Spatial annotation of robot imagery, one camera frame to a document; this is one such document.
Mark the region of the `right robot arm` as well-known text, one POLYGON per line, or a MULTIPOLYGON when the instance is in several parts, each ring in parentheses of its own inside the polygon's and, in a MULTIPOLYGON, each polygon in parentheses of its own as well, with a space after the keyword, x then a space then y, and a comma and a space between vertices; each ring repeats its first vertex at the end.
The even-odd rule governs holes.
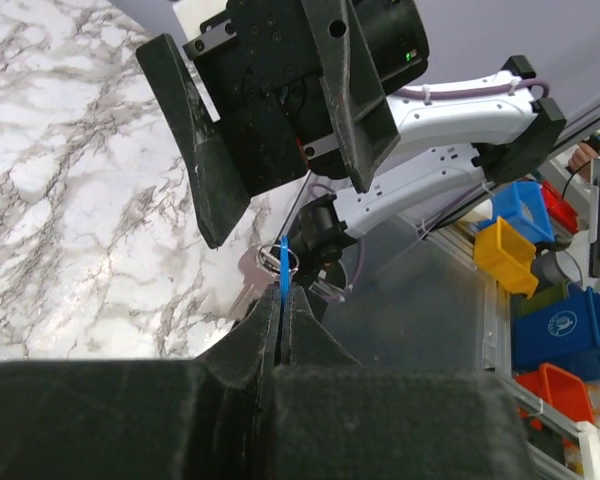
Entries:
POLYGON ((411 1, 181 1, 137 60, 185 162, 199 231, 221 246, 252 198, 314 173, 350 185, 299 212, 303 267, 405 210, 468 203, 540 166, 565 119, 526 58, 418 85, 429 46, 411 1))

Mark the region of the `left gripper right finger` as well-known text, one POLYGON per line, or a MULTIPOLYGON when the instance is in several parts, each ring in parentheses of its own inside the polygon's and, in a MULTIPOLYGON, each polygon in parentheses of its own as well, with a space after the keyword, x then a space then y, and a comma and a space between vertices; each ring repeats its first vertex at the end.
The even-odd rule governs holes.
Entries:
POLYGON ((535 479, 516 407, 495 375, 359 365, 286 297, 262 452, 266 479, 535 479))

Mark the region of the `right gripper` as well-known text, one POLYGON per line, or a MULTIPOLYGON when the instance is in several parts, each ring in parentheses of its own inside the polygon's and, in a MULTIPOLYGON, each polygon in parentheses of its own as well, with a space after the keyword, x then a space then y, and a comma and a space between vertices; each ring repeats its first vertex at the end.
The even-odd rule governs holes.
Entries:
POLYGON ((184 160, 198 229, 218 248, 251 198, 314 171, 359 193, 400 140, 387 102, 421 76, 429 46, 411 1, 223 1, 184 5, 184 51, 218 112, 213 121, 173 38, 136 58, 184 160))

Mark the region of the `silver key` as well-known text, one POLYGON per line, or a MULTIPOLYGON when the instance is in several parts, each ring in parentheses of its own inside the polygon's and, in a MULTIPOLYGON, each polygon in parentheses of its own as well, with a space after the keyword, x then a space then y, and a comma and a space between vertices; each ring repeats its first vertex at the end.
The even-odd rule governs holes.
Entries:
POLYGON ((243 287, 229 310, 229 318, 241 321, 266 287, 273 282, 270 272, 258 264, 258 246, 250 247, 240 258, 238 270, 243 277, 243 287))

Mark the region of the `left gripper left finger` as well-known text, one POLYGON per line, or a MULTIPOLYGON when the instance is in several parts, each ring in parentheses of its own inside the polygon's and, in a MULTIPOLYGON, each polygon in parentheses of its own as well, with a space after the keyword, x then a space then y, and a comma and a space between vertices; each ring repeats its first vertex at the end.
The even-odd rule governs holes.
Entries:
POLYGON ((0 479, 215 477, 225 390, 202 357, 0 362, 0 479))

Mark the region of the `blue key tag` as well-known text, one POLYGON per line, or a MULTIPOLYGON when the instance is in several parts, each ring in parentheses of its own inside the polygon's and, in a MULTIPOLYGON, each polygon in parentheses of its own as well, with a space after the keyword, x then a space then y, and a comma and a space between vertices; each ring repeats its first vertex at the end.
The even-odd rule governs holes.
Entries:
POLYGON ((279 290, 280 290, 280 318, 284 317, 287 297, 291 286, 291 250, 287 236, 280 240, 280 269, 279 269, 279 290))

